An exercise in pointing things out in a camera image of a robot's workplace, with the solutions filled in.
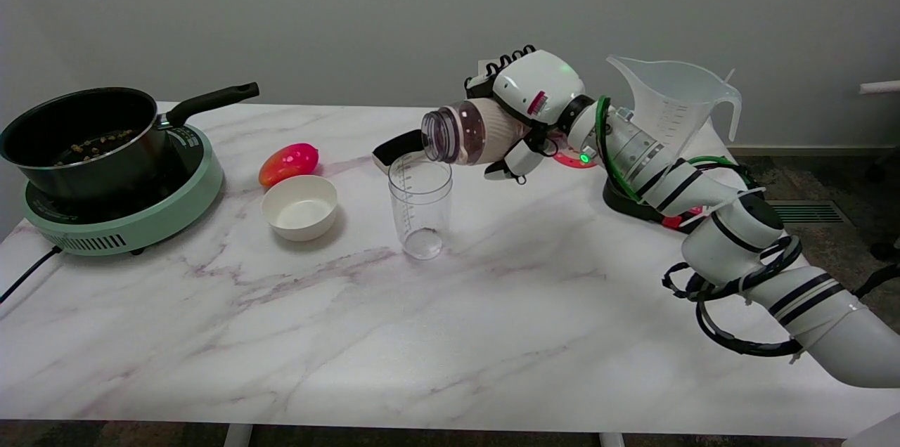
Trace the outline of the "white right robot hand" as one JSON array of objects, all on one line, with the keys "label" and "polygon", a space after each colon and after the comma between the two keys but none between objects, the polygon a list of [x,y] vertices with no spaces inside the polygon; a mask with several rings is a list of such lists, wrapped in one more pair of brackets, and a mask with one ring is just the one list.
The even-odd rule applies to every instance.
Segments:
[{"label": "white right robot hand", "polygon": [[465,80],[464,88],[468,97],[493,99],[526,130],[485,169],[484,177],[492,181],[524,183],[544,158],[558,153],[553,134],[569,136],[576,120],[595,103],[569,63],[534,46],[488,63],[484,73]]}]

